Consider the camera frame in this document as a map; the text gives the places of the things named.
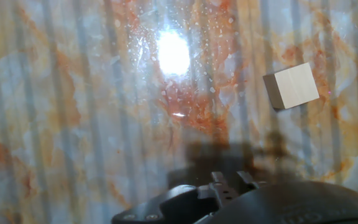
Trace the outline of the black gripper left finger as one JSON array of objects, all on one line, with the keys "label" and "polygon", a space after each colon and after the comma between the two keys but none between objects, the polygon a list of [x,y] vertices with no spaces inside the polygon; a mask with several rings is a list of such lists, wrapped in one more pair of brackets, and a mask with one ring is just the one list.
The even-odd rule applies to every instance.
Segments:
[{"label": "black gripper left finger", "polygon": [[221,172],[212,172],[213,182],[210,189],[219,206],[226,206],[232,200],[232,189],[228,186],[225,177]]}]

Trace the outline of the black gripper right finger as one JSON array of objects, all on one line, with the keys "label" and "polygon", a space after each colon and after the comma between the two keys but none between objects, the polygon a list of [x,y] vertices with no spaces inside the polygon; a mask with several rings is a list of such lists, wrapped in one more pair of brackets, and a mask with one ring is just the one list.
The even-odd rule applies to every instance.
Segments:
[{"label": "black gripper right finger", "polygon": [[237,171],[237,174],[242,179],[244,184],[247,186],[248,189],[258,189],[259,185],[257,182],[254,181],[253,177],[244,171]]}]

